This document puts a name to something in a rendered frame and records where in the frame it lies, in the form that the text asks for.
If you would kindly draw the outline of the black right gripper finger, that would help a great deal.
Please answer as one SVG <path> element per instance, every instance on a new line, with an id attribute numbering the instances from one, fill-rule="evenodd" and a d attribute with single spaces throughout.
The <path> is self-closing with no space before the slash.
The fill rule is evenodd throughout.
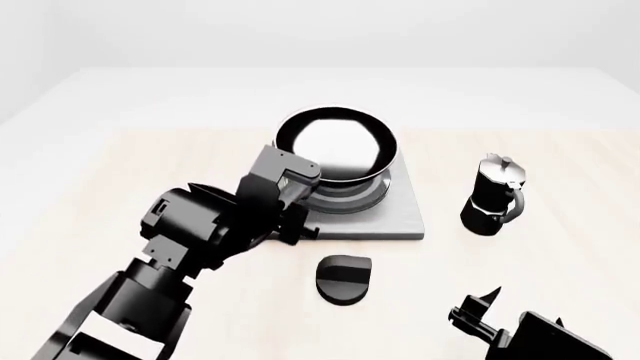
<path id="1" fill-rule="evenodd" d="M 475 338 L 496 338 L 498 331 L 461 308 L 452 308 L 448 320 L 455 328 Z"/>
<path id="2" fill-rule="evenodd" d="M 497 287 L 495 290 L 492 290 L 484 296 L 468 295 L 462 302 L 460 310 L 467 316 L 472 317 L 477 321 L 481 321 L 493 302 L 495 302 L 499 296 L 501 290 L 502 287 Z"/>

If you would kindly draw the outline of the black frying pan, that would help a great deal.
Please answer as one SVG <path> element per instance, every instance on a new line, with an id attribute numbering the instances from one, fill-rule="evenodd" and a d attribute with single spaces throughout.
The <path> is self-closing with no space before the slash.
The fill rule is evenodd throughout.
<path id="1" fill-rule="evenodd" d="M 379 203 L 399 154 L 385 122 L 341 106 L 294 113 L 279 125 L 273 145 L 319 166 L 319 185 L 309 203 L 321 212 L 357 212 Z"/>

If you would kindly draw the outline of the grey stove burner plate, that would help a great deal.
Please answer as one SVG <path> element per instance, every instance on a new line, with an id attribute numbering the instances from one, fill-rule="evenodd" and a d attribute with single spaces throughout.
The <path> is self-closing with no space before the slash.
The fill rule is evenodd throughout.
<path id="1" fill-rule="evenodd" d="M 420 240 L 424 224 L 401 152 L 379 176 L 346 188 L 319 186 L 303 203 L 319 240 Z"/>

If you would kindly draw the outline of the black rounded block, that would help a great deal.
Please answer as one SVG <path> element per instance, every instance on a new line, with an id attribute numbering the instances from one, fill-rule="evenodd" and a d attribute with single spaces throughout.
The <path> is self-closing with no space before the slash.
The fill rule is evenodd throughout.
<path id="1" fill-rule="evenodd" d="M 316 290 L 332 305 L 355 305 L 368 293 L 372 265 L 369 257 L 344 254 L 324 257 L 316 267 Z"/>

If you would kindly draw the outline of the black moka pot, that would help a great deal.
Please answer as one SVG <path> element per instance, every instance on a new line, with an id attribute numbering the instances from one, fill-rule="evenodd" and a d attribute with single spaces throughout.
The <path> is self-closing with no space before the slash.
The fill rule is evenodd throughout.
<path id="1" fill-rule="evenodd" d="M 479 236 L 495 236 L 524 212 L 526 171 L 512 158 L 488 153 L 477 167 L 474 186 L 463 209 L 463 226 Z"/>

